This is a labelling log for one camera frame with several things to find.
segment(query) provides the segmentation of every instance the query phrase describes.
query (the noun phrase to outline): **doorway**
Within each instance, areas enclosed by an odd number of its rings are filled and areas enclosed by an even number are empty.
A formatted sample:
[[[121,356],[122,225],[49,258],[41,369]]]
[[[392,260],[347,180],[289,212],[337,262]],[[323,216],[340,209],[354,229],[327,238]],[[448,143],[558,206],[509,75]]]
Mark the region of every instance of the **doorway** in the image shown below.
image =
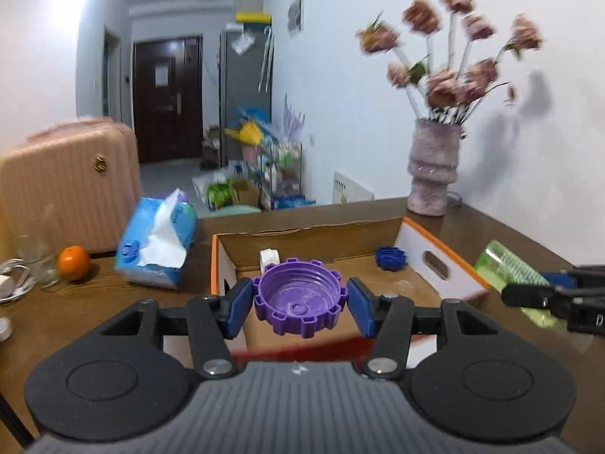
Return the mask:
[[[134,45],[134,132],[141,164],[202,156],[201,63],[201,37]]]
[[[103,38],[103,70],[102,70],[102,112],[103,116],[111,116],[122,122],[122,42],[109,31],[105,30]]]

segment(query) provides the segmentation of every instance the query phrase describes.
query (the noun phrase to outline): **flower vase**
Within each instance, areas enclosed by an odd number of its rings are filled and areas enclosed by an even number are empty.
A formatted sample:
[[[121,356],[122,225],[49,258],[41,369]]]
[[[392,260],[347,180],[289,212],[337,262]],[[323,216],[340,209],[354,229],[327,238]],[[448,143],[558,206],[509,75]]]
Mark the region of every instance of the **flower vase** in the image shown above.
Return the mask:
[[[458,179],[460,133],[458,124],[416,121],[408,164],[412,176],[409,211],[426,216],[445,215],[448,185]]]

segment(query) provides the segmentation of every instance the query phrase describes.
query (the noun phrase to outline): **purple textured vase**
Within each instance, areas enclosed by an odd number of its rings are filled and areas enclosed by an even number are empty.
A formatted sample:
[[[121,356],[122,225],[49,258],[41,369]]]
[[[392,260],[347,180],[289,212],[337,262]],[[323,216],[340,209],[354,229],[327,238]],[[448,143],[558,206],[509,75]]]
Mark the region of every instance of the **purple textured vase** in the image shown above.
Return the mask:
[[[321,261],[288,258],[270,264],[253,281],[256,316],[277,335],[312,338],[316,331],[337,325],[348,295],[340,282],[340,273],[324,268]]]
[[[408,210],[419,215],[445,215],[448,185],[456,182],[460,126],[418,119],[408,172],[412,175]]]

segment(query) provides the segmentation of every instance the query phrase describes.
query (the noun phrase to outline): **green bottle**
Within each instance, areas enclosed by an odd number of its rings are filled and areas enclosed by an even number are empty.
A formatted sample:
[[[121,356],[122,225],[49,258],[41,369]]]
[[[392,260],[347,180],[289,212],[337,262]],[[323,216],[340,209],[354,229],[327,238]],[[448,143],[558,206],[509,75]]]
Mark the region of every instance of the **green bottle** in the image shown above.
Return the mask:
[[[496,240],[491,241],[481,253],[475,271],[500,293],[509,283],[549,284],[546,278]],[[552,327],[557,323],[557,318],[549,311],[527,308],[521,310],[539,327]]]

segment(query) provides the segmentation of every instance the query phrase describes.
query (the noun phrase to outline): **brown door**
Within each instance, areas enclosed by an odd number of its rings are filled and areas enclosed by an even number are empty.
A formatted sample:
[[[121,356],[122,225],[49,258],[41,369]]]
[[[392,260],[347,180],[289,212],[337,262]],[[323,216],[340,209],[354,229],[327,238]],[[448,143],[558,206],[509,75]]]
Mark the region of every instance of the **brown door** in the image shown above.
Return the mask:
[[[134,45],[134,132],[141,163],[202,155],[202,38]]]

